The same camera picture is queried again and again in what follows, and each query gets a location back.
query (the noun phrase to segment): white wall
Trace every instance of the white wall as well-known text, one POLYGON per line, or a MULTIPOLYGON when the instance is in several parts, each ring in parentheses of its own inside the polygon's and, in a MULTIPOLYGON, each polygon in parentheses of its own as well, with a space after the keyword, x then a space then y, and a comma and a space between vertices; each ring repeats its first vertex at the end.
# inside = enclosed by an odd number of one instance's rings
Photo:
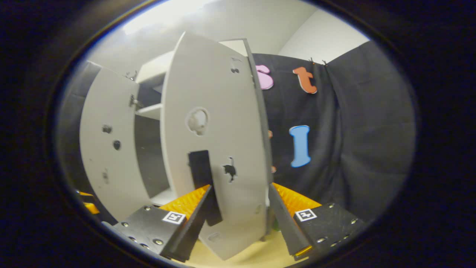
POLYGON ((329 62, 368 41, 368 38, 334 15, 317 9, 292 35, 279 55, 329 62))
POLYGON ((173 50, 184 31, 216 41, 247 38, 252 52, 278 54, 315 11, 298 0, 170 0, 103 38, 88 60, 133 75, 173 50))

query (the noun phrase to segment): blue letter i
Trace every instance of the blue letter i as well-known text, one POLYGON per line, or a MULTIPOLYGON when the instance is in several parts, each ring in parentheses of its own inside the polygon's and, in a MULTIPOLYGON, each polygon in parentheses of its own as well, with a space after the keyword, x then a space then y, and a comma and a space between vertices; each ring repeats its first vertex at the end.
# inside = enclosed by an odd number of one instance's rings
POLYGON ((309 127, 306 125, 293 126, 289 129, 289 134, 294 137, 294 160, 291 167, 300 167, 311 161, 307 152, 307 134, 309 127))

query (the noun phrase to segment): black fabric backdrop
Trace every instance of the black fabric backdrop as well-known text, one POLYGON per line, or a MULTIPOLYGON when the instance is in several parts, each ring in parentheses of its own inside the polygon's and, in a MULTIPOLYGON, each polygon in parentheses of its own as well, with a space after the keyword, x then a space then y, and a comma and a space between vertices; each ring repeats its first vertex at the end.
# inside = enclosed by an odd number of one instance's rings
POLYGON ((329 62, 253 54, 270 69, 274 85, 263 90, 276 183, 320 203, 336 202, 369 221, 382 213, 403 185, 415 150, 412 89, 372 41, 329 62), (313 73, 316 94, 300 88, 292 72, 313 73), (289 129, 308 125, 311 161, 291 167, 289 129))

